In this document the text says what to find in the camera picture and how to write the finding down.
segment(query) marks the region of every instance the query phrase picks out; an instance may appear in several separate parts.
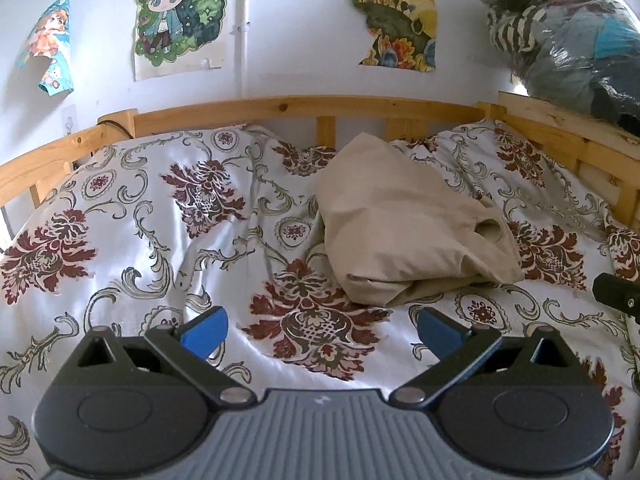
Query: screw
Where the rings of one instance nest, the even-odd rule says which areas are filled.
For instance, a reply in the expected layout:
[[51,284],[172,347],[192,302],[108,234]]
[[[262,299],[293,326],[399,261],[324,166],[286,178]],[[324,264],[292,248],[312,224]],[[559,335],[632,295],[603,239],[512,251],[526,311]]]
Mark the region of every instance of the screw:
[[220,400],[227,404],[246,404],[251,400],[251,392],[246,388],[227,388],[220,393]]
[[394,392],[394,397],[403,404],[420,404],[426,399],[426,394],[420,388],[406,386]]

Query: plastic bag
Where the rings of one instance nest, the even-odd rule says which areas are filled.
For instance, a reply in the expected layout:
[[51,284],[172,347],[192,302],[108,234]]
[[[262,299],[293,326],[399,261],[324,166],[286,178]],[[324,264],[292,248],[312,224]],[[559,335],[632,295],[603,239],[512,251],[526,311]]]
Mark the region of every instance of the plastic bag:
[[530,96],[640,136],[640,32],[618,0],[481,0]]

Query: wooden slat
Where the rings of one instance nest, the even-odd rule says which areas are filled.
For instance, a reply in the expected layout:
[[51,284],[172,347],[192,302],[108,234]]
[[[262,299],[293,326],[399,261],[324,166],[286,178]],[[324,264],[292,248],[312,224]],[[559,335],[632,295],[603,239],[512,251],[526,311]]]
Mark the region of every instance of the wooden slat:
[[500,92],[498,103],[505,106],[510,115],[577,134],[640,160],[640,139],[613,124],[564,110],[546,101],[507,92]]
[[169,108],[138,114],[134,117],[134,122],[136,135],[141,137],[192,128],[217,128],[271,119],[323,116],[454,120],[463,124],[481,120],[484,111],[470,106],[415,99],[288,96]]
[[613,215],[624,225],[631,225],[638,206],[638,188],[625,182],[620,190],[618,202],[613,208]]
[[616,152],[607,146],[588,142],[580,160],[612,174],[622,182],[640,189],[640,167],[630,156]]
[[43,200],[49,194],[53,188],[55,188],[62,180],[73,173],[71,164],[68,162],[60,162],[60,168],[57,171],[49,173],[44,178],[41,178],[33,186],[30,187],[31,201],[33,206],[38,208]]
[[316,118],[316,144],[335,148],[335,117]]
[[426,135],[426,123],[417,119],[391,118],[385,123],[385,140],[418,140]]
[[578,173],[580,169],[580,160],[578,160],[575,154],[567,153],[561,150],[558,150],[554,146],[542,146],[542,151],[545,152],[548,156],[550,156],[554,161],[558,164],[562,164],[565,168],[567,168],[572,173]]
[[118,124],[121,124],[130,134],[131,137],[136,138],[136,122],[135,117],[138,114],[138,110],[136,108],[131,108],[129,110],[123,110],[121,112],[115,112],[113,114],[103,115],[98,118],[97,123],[101,123],[102,121],[114,121]]
[[476,104],[476,107],[484,110],[484,116],[487,119],[502,121],[507,114],[507,108],[505,108],[504,106],[495,105],[493,103],[485,103],[480,101],[478,102],[478,104]]
[[101,147],[128,139],[114,127],[94,126],[77,134],[54,140],[0,166],[0,205],[60,172],[64,162],[73,162]]
[[610,182],[611,175],[609,173],[583,162],[580,164],[577,174],[583,183],[593,189],[608,203],[615,204],[618,202],[620,188]]
[[504,122],[533,142],[542,144],[550,150],[569,153],[577,160],[582,160],[582,154],[588,142],[580,135],[516,117],[510,113],[504,117]]

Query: floral duvet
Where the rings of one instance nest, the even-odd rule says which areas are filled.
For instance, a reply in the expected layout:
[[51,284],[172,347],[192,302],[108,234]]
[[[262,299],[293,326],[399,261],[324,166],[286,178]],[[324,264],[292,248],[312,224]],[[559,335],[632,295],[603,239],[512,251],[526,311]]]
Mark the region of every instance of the floral duvet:
[[0,259],[0,478],[46,471],[31,414],[87,330],[138,335],[213,305],[226,310],[230,329],[209,363],[259,396],[269,387],[387,395],[436,362],[415,327],[428,305],[504,334],[551,325],[614,414],[597,469],[612,478],[631,469],[640,335],[593,299],[591,285],[601,272],[638,280],[640,236],[503,124],[394,145],[456,192],[500,206],[526,280],[390,310],[354,304],[332,275],[314,198],[334,150],[296,149],[259,126],[108,146],[50,193]]

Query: anime poster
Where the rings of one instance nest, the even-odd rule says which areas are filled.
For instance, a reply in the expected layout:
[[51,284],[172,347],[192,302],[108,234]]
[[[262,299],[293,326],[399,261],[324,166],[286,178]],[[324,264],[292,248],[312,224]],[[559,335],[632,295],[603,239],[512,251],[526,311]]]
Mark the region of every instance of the anime poster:
[[138,0],[136,79],[222,66],[226,0]]
[[58,0],[45,10],[31,31],[17,62],[18,67],[23,67],[35,56],[46,56],[51,60],[40,81],[40,88],[49,95],[74,90],[70,68],[68,0]]
[[360,63],[427,72],[435,68],[434,0],[353,0],[375,37]]

